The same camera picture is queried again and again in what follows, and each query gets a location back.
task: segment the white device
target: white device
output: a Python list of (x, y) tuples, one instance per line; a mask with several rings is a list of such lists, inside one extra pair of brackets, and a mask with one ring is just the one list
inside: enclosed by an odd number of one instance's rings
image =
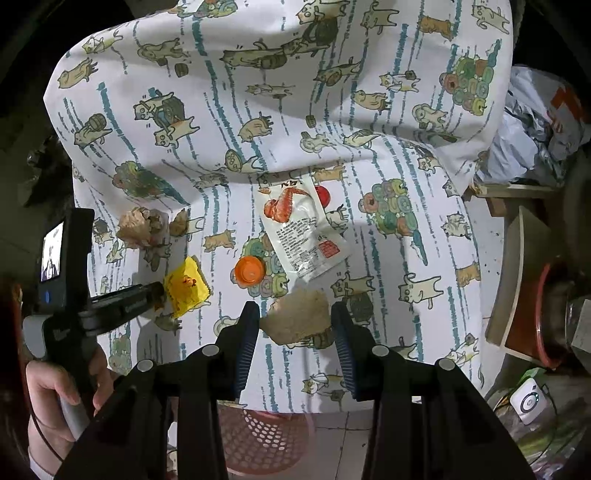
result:
[(529, 425), (548, 405), (548, 400), (533, 378), (528, 378), (509, 399), (521, 421)]

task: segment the red plastic basket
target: red plastic basket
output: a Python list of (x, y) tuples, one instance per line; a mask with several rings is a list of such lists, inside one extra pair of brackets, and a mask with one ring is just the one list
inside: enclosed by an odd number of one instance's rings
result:
[(235, 475), (268, 475), (293, 467), (308, 451), (308, 414), (273, 414), (219, 406), (226, 466)]

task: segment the finger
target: finger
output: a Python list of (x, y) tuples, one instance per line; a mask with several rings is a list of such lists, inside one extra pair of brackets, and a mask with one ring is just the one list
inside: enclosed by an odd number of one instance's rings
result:
[(92, 397), (92, 404), (95, 409), (100, 410), (109, 397), (113, 394), (113, 380), (107, 368), (103, 369), (96, 376), (97, 388)]
[(27, 364), (27, 387), (37, 419), (58, 431), (68, 430), (56, 393), (71, 405), (80, 403), (80, 395), (66, 370), (47, 362)]
[(97, 345), (95, 353), (88, 364), (88, 373), (91, 376), (98, 375), (102, 370), (106, 370), (106, 368), (107, 357), (105, 356), (105, 352), (100, 347), (100, 345)]

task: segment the tiled floor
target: tiled floor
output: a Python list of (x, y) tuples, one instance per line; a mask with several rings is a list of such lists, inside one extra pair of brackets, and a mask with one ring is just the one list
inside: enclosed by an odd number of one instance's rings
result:
[[(314, 414), (316, 431), (306, 457), (284, 472), (249, 476), (264, 480), (359, 480), (372, 422), (372, 411)], [(168, 432), (176, 445), (176, 424)], [(241, 477), (230, 475), (230, 480)]]

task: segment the yellow sponge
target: yellow sponge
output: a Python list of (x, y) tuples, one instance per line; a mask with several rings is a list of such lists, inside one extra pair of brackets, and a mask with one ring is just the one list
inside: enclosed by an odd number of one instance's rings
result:
[(197, 262), (191, 257), (185, 258), (180, 267), (166, 276), (164, 288), (173, 306), (173, 318), (187, 313), (211, 295)]

